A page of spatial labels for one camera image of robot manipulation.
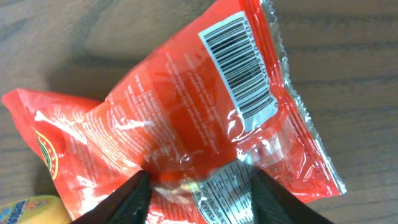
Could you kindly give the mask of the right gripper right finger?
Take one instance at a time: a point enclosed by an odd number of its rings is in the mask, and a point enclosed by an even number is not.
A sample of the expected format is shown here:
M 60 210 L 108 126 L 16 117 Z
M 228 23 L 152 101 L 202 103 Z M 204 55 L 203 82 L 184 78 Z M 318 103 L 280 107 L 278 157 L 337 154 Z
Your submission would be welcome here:
M 301 202 L 264 170 L 256 169 L 249 181 L 254 223 L 333 224 Z

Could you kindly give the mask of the red snack packet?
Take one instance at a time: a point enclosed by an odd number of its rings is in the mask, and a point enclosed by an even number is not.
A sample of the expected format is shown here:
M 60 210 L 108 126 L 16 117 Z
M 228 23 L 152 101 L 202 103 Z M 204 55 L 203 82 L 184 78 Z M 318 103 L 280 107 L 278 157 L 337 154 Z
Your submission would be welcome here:
M 2 97 L 76 220 L 140 171 L 146 223 L 252 223 L 266 171 L 299 201 L 346 186 L 289 75 L 271 1 L 217 1 L 136 65 L 103 101 Z

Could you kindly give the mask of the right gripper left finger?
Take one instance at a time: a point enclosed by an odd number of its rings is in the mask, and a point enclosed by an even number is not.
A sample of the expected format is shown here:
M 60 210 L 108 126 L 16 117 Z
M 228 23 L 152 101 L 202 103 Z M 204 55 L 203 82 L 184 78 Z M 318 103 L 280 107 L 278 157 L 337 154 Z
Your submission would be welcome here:
M 151 197 L 150 175 L 141 170 L 72 224 L 144 224 Z

